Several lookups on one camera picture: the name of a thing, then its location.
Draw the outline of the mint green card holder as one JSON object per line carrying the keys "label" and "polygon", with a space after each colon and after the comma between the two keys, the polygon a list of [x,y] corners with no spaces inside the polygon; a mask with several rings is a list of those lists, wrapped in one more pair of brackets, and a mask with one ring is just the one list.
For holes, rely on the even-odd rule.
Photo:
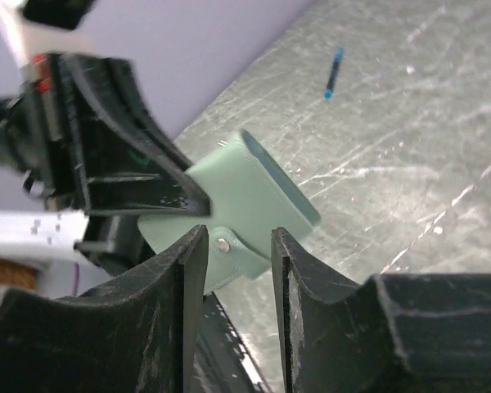
{"label": "mint green card holder", "polygon": [[207,217],[144,215],[138,228],[155,253],[192,227],[209,232],[204,292],[239,277],[255,279],[271,266],[271,231],[286,228],[299,240],[320,222],[320,214],[286,172],[247,131],[233,133],[187,170],[210,198]]}

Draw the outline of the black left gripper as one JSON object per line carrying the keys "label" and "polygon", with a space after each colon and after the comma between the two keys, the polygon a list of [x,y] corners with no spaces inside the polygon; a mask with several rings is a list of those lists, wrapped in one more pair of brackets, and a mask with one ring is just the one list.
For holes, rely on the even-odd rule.
{"label": "black left gripper", "polygon": [[20,92],[0,97],[0,166],[27,197],[88,215],[210,213],[129,61],[45,52],[22,71]]}

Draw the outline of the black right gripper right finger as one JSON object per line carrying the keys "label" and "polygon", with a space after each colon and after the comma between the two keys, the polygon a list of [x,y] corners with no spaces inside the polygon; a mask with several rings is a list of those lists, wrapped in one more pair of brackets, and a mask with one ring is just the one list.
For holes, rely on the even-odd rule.
{"label": "black right gripper right finger", "polygon": [[272,271],[288,392],[491,392],[491,273],[356,283],[284,228]]}

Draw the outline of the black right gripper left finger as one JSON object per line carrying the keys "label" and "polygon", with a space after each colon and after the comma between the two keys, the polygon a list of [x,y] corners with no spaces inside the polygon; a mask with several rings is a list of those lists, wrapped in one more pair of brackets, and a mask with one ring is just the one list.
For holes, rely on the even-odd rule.
{"label": "black right gripper left finger", "polygon": [[0,392],[186,392],[208,263],[198,225],[78,297],[0,286]]}

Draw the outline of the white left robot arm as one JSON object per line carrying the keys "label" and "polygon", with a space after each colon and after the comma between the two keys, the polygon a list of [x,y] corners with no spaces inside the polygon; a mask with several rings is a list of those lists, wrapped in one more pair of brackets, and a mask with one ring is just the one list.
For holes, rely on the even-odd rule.
{"label": "white left robot arm", "polygon": [[90,1],[0,1],[0,30],[22,74],[0,97],[0,165],[46,209],[87,215],[206,216],[190,161],[152,118],[128,60],[78,30]]}

